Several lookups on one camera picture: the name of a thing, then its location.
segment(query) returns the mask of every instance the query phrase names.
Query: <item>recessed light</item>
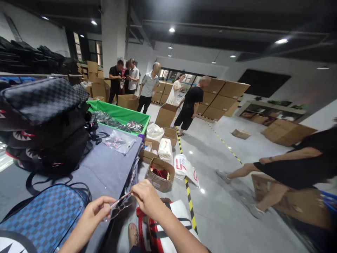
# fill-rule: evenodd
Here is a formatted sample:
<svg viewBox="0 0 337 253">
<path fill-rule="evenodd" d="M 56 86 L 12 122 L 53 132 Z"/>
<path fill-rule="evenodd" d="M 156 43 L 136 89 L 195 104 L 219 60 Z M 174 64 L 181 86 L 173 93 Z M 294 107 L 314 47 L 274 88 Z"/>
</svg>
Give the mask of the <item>recessed light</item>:
<svg viewBox="0 0 337 253">
<path fill-rule="evenodd" d="M 278 41 L 275 41 L 275 44 L 284 44 L 284 43 L 287 43 L 288 40 L 287 39 L 280 39 Z"/>
</svg>

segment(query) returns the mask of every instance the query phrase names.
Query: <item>blue checkered backpack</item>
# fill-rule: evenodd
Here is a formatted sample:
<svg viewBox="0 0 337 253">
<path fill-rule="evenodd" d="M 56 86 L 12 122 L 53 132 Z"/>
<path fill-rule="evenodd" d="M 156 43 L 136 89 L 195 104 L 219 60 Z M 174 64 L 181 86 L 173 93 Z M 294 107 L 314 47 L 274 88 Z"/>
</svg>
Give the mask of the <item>blue checkered backpack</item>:
<svg viewBox="0 0 337 253">
<path fill-rule="evenodd" d="M 84 183 L 55 184 L 17 204 L 0 223 L 0 252 L 58 252 L 90 200 Z"/>
</svg>

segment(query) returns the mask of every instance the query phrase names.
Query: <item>sandal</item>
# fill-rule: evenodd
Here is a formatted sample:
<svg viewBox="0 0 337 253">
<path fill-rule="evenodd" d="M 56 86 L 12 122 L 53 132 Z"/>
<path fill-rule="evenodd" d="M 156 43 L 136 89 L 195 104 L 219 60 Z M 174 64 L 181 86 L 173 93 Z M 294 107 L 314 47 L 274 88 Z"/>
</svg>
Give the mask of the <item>sandal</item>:
<svg viewBox="0 0 337 253">
<path fill-rule="evenodd" d="M 135 223 L 130 223 L 128 228 L 129 235 L 129 248 L 132 249 L 133 246 L 139 247 L 138 241 L 138 229 Z"/>
</svg>

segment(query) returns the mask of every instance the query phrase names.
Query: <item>woman in white dress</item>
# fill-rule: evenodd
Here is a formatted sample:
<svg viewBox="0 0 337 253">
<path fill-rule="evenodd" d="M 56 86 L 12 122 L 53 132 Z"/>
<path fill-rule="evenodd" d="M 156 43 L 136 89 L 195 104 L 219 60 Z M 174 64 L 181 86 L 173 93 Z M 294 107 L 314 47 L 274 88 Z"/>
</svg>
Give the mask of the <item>woman in white dress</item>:
<svg viewBox="0 0 337 253">
<path fill-rule="evenodd" d="M 171 105 L 178 105 L 177 103 L 177 97 L 180 93 L 180 90 L 183 88 L 183 86 L 181 85 L 181 82 L 185 79 L 185 74 L 181 73 L 177 79 L 177 81 L 175 81 L 173 83 L 173 89 L 171 89 L 171 92 L 167 98 L 166 103 L 167 104 L 171 104 Z"/>
</svg>

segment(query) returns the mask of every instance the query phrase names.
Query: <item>pillar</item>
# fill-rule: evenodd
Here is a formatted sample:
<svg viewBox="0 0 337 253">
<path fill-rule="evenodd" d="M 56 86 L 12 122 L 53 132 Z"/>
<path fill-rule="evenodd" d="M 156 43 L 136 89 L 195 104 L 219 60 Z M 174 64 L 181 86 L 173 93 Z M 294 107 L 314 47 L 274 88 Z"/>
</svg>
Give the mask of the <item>pillar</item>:
<svg viewBox="0 0 337 253">
<path fill-rule="evenodd" d="M 104 77 L 125 57 L 125 33 L 128 0 L 101 0 Z"/>
</svg>

